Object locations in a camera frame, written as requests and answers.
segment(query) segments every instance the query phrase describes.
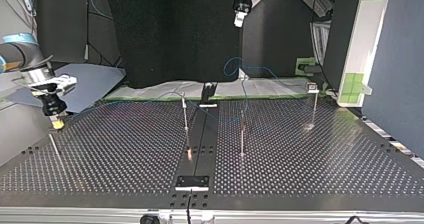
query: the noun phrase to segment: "wall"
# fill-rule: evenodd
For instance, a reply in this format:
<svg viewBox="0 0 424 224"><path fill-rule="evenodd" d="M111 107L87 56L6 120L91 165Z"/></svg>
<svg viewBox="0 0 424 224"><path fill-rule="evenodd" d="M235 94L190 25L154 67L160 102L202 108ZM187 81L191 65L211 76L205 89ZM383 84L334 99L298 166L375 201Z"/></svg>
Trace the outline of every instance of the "wall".
<svg viewBox="0 0 424 224"><path fill-rule="evenodd" d="M363 113L424 157L424 0L389 0Z"/></svg>

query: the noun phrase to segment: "black curtain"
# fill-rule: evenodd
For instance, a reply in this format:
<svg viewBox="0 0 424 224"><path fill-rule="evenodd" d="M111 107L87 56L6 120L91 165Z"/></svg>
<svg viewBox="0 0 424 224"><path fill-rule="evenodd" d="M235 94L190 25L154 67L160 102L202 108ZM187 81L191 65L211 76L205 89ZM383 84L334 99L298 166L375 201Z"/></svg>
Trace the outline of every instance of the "black curtain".
<svg viewBox="0 0 424 224"><path fill-rule="evenodd" d="M234 0L108 0L129 85L232 81L225 62L241 55Z"/></svg>

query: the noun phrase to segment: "cable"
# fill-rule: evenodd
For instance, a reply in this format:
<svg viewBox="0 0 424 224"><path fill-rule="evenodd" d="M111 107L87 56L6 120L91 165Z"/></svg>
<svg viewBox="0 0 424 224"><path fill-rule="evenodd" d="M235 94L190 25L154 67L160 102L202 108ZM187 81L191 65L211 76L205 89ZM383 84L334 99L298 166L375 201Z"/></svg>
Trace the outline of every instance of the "cable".
<svg viewBox="0 0 424 224"><path fill-rule="evenodd" d="M231 72L231 73L228 73L227 72L227 66L232 62L232 61L234 61L234 60L239 60L239 61L241 61L241 64L239 64L236 68L234 68L234 70L233 70L233 72ZM293 87L293 86L303 86L303 85L287 85L287 84L285 84L285 83L283 83L278 77L277 77L277 75L275 75L275 73L271 70L271 69L269 69L268 67L258 67L258 66L249 66L248 64L245 64L245 62L244 62L244 60L241 58L241 57L233 57L233 58L230 58L226 63L225 63L225 65L224 65L224 75L225 76L227 76L227 77L229 77L229 76L234 76L236 73L237 73L237 71L238 71L238 69L239 68L243 68L246 72L248 71L248 70L251 70L251 69L253 69L253 70L266 70L266 71L268 71L282 86L285 86L285 87ZM243 92L244 92L244 97L245 97L245 108L244 108L244 111L245 112L247 112L247 110L248 110L248 107L249 107L249 105L247 104L247 102L248 102L248 97L247 97L247 92L246 92L246 89L245 89L245 87L244 87L244 81L245 81L246 79L245 78L243 78L243 80L242 80L242 82L241 82L241 86L242 86L242 88L243 88Z"/></svg>
<svg viewBox="0 0 424 224"><path fill-rule="evenodd" d="M234 69L233 72L231 72L230 74L227 73L227 66L228 64L230 64L232 61L234 60L240 60L242 62L242 64L238 65L237 68ZM224 65L224 75L225 76L233 76L237 73L238 68L243 68L246 71L248 71L249 69L253 69L253 70L266 70L267 72L269 72L282 86L285 87L293 87L293 86L303 86L303 85L288 85L283 83L278 77L277 75L275 75L275 73L269 69L268 67L263 67L263 66L249 66L248 64L245 64L245 61L241 58L241 57L233 57L231 59L229 59L227 61L227 63L225 63Z"/></svg>
<svg viewBox="0 0 424 224"><path fill-rule="evenodd" d="M368 222L362 221L361 218L359 218L358 216L351 216L345 224L352 224L355 219L361 224L369 224Z"/></svg>
<svg viewBox="0 0 424 224"><path fill-rule="evenodd" d="M108 15L106 15L106 14L104 14L103 12L101 12L101 11L100 11L100 10L96 7L96 4L94 3L94 0L90 0L90 2L91 2L91 5L93 6L94 10L96 10L96 12L97 12L98 14L100 14L101 16L103 16L103 17L105 17L105 18L113 19L111 16L108 16Z"/></svg>
<svg viewBox="0 0 424 224"><path fill-rule="evenodd" d="M88 12L88 14L99 16L99 17L102 17L102 18L105 18L105 19L108 19L108 20L113 21L113 18L110 18L110 17L107 17L107 16L103 16L103 15L101 15L99 13L96 13L96 12Z"/></svg>
<svg viewBox="0 0 424 224"><path fill-rule="evenodd" d="M21 19L21 21L29 28L31 28L31 23L30 21L27 19L27 15L30 15L28 13L28 10L26 9L25 5L21 2L21 0L16 0L18 2L18 4L21 6L24 14L26 14L24 17L22 17L22 15L15 9L15 7L10 3L9 0L5 0L6 4L10 7L10 9L14 12L14 14Z"/></svg>
<svg viewBox="0 0 424 224"><path fill-rule="evenodd" d="M166 96L166 95L170 95L170 94L176 94L176 95L178 95L178 96L180 96L180 97L184 97L182 94L180 94L180 93L178 93L178 92L166 92L166 93L164 93L164 94L162 94L162 95L160 95L160 96L158 96L158 97L156 97L156 98L154 98L154 99L152 99L152 100L150 100L150 101L146 101L146 102L140 102L140 103L142 103L143 105L144 104L149 104L149 103L152 103L152 102L155 102L155 101L157 101L157 100L159 100L160 98L162 98L162 97L164 97L164 96ZM217 120L214 116L212 116L210 113L208 113L207 111L205 111L205 110L203 110L202 108L199 108L199 106L198 105L196 105L196 103L194 103L193 101L191 101L190 99L185 99L185 100L187 100L189 103L190 103L190 105L193 105L194 107L196 107L196 109L198 108L198 109L200 109L202 112L204 112L206 115L208 115L208 116L210 116L210 117L212 117L213 119L215 119L215 120ZM109 105L112 105L112 104L117 104L117 103L123 103L123 102L135 102L135 101L128 101L128 100L122 100L122 101L112 101L112 102L109 102L109 103L106 103L106 104L103 104L103 105L100 105L100 106L96 106L96 107L92 107L92 108L88 108L88 109L85 109L85 110L83 110L82 112L80 112L80 113L78 113L78 114L76 114L76 115L74 115L71 119L73 119L73 118L75 118L75 117L77 117L77 116L79 116L79 115L81 115L82 113L85 113L85 112L88 112L88 111L93 111L93 110L96 110L96 109L99 109L99 108L102 108L102 107L105 107L105 106L109 106Z"/></svg>
<svg viewBox="0 0 424 224"><path fill-rule="evenodd" d="M118 59L116 59L116 61L113 63L114 67L119 67L119 65L121 65L122 63L122 57L119 56Z"/></svg>
<svg viewBox="0 0 424 224"><path fill-rule="evenodd" d="M88 45L91 46L100 55L100 58L104 59L109 64L109 66L113 66L112 62L110 62L105 56L103 56L103 54L95 46L93 46L93 44L89 42Z"/></svg>
<svg viewBox="0 0 424 224"><path fill-rule="evenodd" d="M191 215L190 215L190 202L191 202L191 191L190 191L190 197L188 198L188 203L187 203L187 223L191 224Z"/></svg>
<svg viewBox="0 0 424 224"><path fill-rule="evenodd" d="M316 3L316 0L314 0L313 3L312 3L312 19L311 19L312 29L313 29L313 25L314 25L314 21L315 21L315 3ZM319 67L321 68L322 75L324 76L325 81L328 83L328 86L330 86L330 88L331 88L332 92L334 93L334 95L338 98L339 96L337 95L336 91L334 90L333 86L331 85L330 81L328 80L327 75L325 75L324 68L321 65L321 61L318 58L318 49L317 49L317 47L315 45L315 35L314 35L313 32L311 32L311 38L312 38L312 46L313 46L314 51L315 51L315 53L317 55L317 63L319 65Z"/></svg>

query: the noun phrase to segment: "black panel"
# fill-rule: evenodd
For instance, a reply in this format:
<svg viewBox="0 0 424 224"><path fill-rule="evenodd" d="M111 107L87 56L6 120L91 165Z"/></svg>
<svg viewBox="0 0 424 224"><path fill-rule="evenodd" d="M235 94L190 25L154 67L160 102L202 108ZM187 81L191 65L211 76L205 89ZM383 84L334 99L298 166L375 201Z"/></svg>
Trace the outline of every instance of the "black panel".
<svg viewBox="0 0 424 224"><path fill-rule="evenodd" d="M239 56L234 0L109 0L130 86L171 80L229 81Z"/></svg>
<svg viewBox="0 0 424 224"><path fill-rule="evenodd" d="M87 0L37 0L38 41L53 61L82 62L87 41Z"/></svg>
<svg viewBox="0 0 424 224"><path fill-rule="evenodd" d="M355 24L359 0L336 0L324 59L324 72L338 90Z"/></svg>
<svg viewBox="0 0 424 224"><path fill-rule="evenodd" d="M424 157L424 0L389 0L363 113Z"/></svg>
<svg viewBox="0 0 424 224"><path fill-rule="evenodd" d="M312 10L302 0L262 0L246 17L243 58L251 66L266 66L277 76L293 76L296 59L313 56ZM272 77L248 71L251 77Z"/></svg>

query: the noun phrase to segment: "black cable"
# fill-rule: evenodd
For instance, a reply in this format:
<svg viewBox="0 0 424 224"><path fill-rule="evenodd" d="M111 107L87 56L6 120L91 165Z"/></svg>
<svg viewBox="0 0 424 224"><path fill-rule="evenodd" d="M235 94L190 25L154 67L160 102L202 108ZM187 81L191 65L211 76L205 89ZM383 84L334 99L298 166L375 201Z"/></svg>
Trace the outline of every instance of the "black cable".
<svg viewBox="0 0 424 224"><path fill-rule="evenodd" d="M122 63L122 57L121 56L119 56L117 59L116 59L116 61L113 63L113 66L114 67L119 67L120 65L121 65L121 63Z"/></svg>
<svg viewBox="0 0 424 224"><path fill-rule="evenodd" d="M110 62L96 47L94 47L93 44L89 42L88 45L91 46L91 48L93 48L100 55L100 57L109 64L109 66L113 66L112 62Z"/></svg>
<svg viewBox="0 0 424 224"><path fill-rule="evenodd" d="M187 204L187 223L191 224L191 215L190 215L190 202L191 202L191 191L190 191L190 197L188 198L188 204Z"/></svg>
<svg viewBox="0 0 424 224"><path fill-rule="evenodd" d="M351 216L345 224L352 224L354 220L357 220L361 224L369 224L369 222L362 221L361 218L359 218L358 216Z"/></svg>
<svg viewBox="0 0 424 224"><path fill-rule="evenodd" d="M337 95L336 91L334 90L333 85L331 85L330 81L328 80L327 75L325 75L324 68L323 68L323 66L321 65L321 61L319 60L319 57L318 57L318 49L317 49L317 47L316 47L316 45L315 45L315 35L314 35L314 32L313 32L313 29L314 29L314 21L315 21L315 3L316 3L316 0L314 0L314 1L313 1L313 3L312 3L312 19L311 19L311 23L312 23L312 32L311 32L312 46L313 46L314 51L315 51L315 53L316 53L316 55L317 55L317 62L318 62L318 66L321 68L321 72L322 72L322 75L323 75L323 76L324 76L324 78L325 78L325 81L328 83L328 86L331 88L331 91L334 93L334 95L335 95L336 97L339 97L339 96Z"/></svg>
<svg viewBox="0 0 424 224"><path fill-rule="evenodd" d="M94 15L94 16L98 16L98 17L102 17L102 18L105 18L105 19L107 19L107 20L111 20L111 21L113 21L113 18L110 18L110 17L107 17L107 16L100 15L99 13L96 13L96 12L88 12L88 14L91 14L91 15Z"/></svg>

